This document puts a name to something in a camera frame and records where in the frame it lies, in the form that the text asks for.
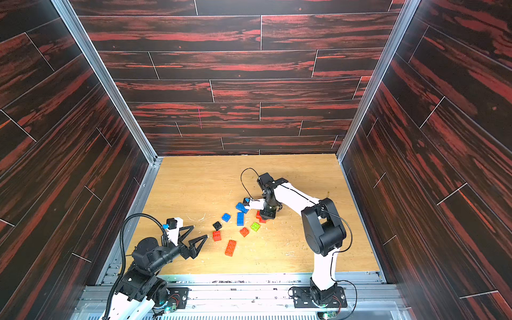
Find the green square brick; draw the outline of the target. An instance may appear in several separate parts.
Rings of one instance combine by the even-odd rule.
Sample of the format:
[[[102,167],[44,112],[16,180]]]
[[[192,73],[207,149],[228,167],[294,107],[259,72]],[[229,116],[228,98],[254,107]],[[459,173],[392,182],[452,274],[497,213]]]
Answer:
[[[258,232],[258,230],[259,230],[260,228],[261,228],[261,225],[260,225],[260,224],[258,224],[258,223],[256,223],[256,222],[254,222],[254,223],[251,225],[251,229],[252,229],[253,231],[256,231],[256,232]]]

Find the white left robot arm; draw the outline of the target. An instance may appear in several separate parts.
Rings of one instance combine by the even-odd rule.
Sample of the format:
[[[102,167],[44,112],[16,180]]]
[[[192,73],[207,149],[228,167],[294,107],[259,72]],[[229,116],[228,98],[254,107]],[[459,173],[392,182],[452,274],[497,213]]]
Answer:
[[[167,282],[159,277],[159,272],[176,257],[194,259],[199,255],[208,236],[196,237],[185,245],[183,240],[192,230],[192,226],[166,229],[162,243],[154,237],[141,240],[132,253],[132,264],[121,266],[101,318],[142,319],[152,311],[156,317],[175,312],[181,297],[170,291]]]

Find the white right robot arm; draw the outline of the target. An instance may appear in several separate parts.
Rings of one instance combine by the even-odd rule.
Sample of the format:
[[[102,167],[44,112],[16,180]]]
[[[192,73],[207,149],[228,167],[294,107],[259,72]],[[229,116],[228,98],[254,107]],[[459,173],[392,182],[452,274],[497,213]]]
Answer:
[[[347,237],[334,202],[329,198],[309,196],[288,180],[275,180],[268,173],[260,175],[257,183],[262,190],[262,198],[250,200],[246,207],[259,210],[264,220],[275,219],[284,205],[296,212],[301,217],[305,240],[315,254],[311,292],[333,293],[337,288],[334,280],[335,253]]]

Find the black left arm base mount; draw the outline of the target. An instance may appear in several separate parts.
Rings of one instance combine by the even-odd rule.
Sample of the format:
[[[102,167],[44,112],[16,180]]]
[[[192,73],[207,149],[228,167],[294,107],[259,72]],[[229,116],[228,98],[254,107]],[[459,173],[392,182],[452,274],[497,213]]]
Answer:
[[[173,313],[185,309],[189,301],[188,287],[168,287],[168,300],[163,307],[164,313]]]

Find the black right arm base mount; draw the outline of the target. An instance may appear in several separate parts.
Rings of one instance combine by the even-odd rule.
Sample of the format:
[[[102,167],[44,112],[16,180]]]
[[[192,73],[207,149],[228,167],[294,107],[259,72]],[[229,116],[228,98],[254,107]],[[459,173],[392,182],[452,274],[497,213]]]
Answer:
[[[329,289],[321,290],[311,279],[309,286],[293,286],[287,293],[293,300],[294,307],[298,309],[347,307],[344,289],[337,283]]]

